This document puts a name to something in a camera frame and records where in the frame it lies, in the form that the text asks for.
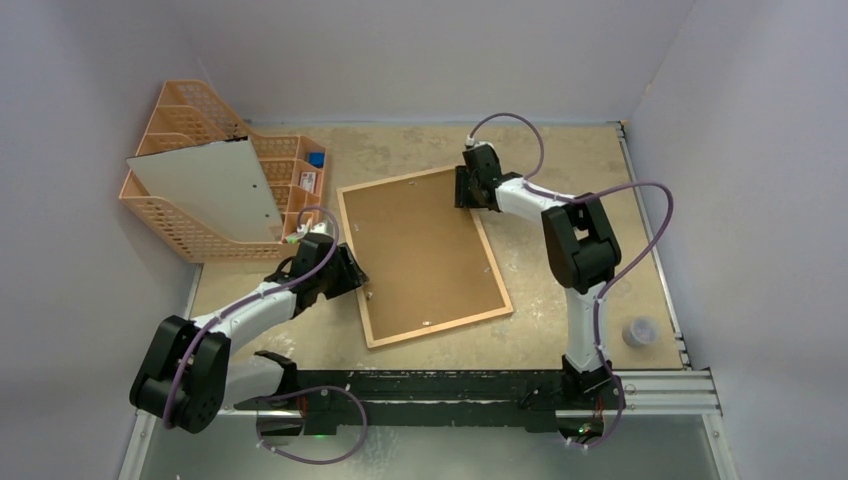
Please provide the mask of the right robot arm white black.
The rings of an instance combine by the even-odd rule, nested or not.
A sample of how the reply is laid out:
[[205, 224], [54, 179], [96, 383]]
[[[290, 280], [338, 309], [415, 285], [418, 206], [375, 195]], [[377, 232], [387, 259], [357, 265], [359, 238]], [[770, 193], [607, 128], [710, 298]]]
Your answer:
[[564, 288], [567, 345], [561, 392], [576, 407], [596, 399], [610, 382], [605, 348], [606, 307], [599, 301], [614, 278], [621, 250], [599, 200], [539, 187], [502, 171], [489, 142], [466, 140], [464, 163], [455, 168], [455, 206], [524, 218], [543, 230], [548, 265]]

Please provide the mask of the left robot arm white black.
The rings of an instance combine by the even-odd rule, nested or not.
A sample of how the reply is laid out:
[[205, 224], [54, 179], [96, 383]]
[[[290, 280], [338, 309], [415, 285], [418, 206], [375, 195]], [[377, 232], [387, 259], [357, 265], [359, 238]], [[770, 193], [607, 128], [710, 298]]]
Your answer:
[[367, 281], [347, 244], [307, 234], [296, 254], [246, 296], [199, 317], [162, 320], [130, 388], [130, 404], [189, 433], [204, 430], [222, 408], [248, 400], [289, 407], [300, 388], [293, 360], [261, 350], [235, 362], [233, 354], [318, 298], [339, 297]]

